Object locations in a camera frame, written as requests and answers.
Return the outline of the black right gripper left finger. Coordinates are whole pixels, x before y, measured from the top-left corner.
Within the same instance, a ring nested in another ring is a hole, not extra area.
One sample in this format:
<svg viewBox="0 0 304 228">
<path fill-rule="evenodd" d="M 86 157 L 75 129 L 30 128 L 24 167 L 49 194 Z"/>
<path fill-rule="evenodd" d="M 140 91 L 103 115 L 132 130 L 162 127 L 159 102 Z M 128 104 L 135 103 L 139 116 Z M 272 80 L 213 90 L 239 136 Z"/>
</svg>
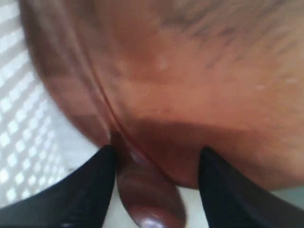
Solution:
<svg viewBox="0 0 304 228">
<path fill-rule="evenodd" d="M 0 210 L 2 228 L 100 228 L 115 179 L 114 149 L 93 157 L 51 187 Z"/>
</svg>

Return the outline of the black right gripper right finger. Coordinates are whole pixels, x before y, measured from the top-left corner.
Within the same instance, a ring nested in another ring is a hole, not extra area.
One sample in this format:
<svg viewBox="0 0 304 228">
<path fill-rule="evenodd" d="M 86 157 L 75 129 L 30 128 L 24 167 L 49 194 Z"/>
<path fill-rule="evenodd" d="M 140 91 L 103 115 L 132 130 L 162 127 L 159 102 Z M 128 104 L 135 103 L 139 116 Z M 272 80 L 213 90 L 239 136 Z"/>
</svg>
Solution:
<svg viewBox="0 0 304 228">
<path fill-rule="evenodd" d="M 210 228 L 302 228 L 303 209 L 253 183 L 210 147 L 201 149 L 199 192 Z"/>
</svg>

